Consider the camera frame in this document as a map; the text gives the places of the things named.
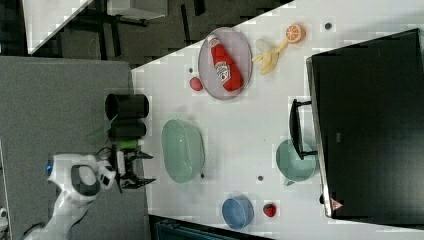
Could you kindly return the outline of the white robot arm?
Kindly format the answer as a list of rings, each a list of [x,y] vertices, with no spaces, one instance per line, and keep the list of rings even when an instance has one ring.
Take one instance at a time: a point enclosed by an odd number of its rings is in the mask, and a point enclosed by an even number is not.
[[[102,190],[109,190],[114,183],[122,191],[154,182],[154,179],[139,178],[131,168],[125,167],[129,163],[122,151],[103,156],[54,155],[46,166],[48,181],[60,190],[52,216],[47,223],[31,226],[21,240],[68,240],[72,227],[86,216]]]

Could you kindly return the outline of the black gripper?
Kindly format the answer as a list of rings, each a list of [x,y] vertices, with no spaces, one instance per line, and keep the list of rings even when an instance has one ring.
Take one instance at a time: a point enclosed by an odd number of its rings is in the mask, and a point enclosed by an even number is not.
[[[135,173],[134,163],[143,159],[152,159],[152,156],[140,150],[123,150],[116,153],[117,174],[115,176],[115,180],[120,192],[123,192],[124,189],[139,189],[155,181],[154,178],[139,177]]]

